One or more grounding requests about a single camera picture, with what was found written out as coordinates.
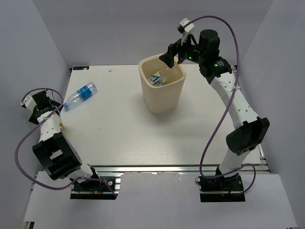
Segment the clear bottle yellow label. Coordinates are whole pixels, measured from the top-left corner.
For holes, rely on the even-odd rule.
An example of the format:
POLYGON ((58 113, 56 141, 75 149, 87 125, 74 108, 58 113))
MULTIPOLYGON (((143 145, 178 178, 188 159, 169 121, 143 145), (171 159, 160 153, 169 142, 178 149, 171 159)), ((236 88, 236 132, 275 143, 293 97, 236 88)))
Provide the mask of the clear bottle yellow label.
POLYGON ((64 130, 64 125, 63 125, 63 123, 60 123, 60 128, 61 128, 61 130, 64 130))

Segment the clear bottle green white label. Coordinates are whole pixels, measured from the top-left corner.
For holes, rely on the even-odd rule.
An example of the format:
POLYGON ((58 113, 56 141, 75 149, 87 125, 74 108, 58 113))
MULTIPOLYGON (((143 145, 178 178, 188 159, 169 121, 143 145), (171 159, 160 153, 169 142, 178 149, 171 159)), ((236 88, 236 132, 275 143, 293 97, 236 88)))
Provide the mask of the clear bottle green white label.
POLYGON ((152 86, 163 86, 170 81, 171 68, 164 67, 152 74, 148 82, 152 86))

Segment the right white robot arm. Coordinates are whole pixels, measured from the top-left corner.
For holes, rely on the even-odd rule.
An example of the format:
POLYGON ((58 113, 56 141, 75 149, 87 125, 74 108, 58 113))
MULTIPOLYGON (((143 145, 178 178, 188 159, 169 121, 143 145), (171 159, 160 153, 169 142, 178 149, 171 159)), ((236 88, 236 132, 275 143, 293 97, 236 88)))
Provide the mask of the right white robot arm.
POLYGON ((189 60, 198 64, 201 75, 225 105, 224 115, 230 115, 234 126, 226 136, 227 153, 214 176, 201 176, 215 179, 220 190, 227 190, 233 183, 232 177, 243 167, 245 158, 261 144, 270 122, 260 118, 249 105, 238 86, 237 70, 219 55, 220 38, 216 31, 201 31, 199 41, 191 33, 183 32, 182 35, 159 59, 169 68, 174 66, 174 56, 178 57, 178 63, 189 60))

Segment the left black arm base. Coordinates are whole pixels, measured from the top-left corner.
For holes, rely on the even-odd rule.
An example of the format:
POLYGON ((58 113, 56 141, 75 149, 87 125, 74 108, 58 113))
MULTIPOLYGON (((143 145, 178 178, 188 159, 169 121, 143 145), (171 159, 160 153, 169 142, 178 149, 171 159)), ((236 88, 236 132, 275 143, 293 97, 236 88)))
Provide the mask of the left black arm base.
POLYGON ((102 176, 102 179, 111 189, 109 189, 104 182, 100 181, 85 181, 81 184, 76 182, 72 186, 70 199, 115 200, 119 193, 121 177, 119 175, 104 175, 102 176))

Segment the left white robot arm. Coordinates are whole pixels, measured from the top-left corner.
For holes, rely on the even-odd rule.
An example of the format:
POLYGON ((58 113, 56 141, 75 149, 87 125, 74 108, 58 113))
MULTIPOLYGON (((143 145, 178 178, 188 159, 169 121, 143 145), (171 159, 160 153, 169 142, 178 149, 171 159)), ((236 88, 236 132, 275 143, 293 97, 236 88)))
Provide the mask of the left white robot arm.
POLYGON ((60 110, 55 111, 61 104, 50 99, 46 91, 28 95, 23 100, 23 107, 32 114, 29 121, 40 125, 39 142, 32 150, 43 169, 52 180, 82 177, 79 184, 89 190, 100 187, 101 179, 93 167, 83 164, 80 156, 68 141, 63 130, 60 110))

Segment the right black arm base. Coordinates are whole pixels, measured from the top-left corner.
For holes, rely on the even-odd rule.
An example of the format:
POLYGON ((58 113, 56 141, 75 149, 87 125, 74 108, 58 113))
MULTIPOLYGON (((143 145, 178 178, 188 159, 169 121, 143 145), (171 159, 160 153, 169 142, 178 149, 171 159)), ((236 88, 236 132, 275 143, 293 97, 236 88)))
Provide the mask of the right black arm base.
POLYGON ((200 201, 202 203, 245 202, 241 176, 237 173, 233 177, 207 179, 197 177, 195 183, 200 187, 200 201))

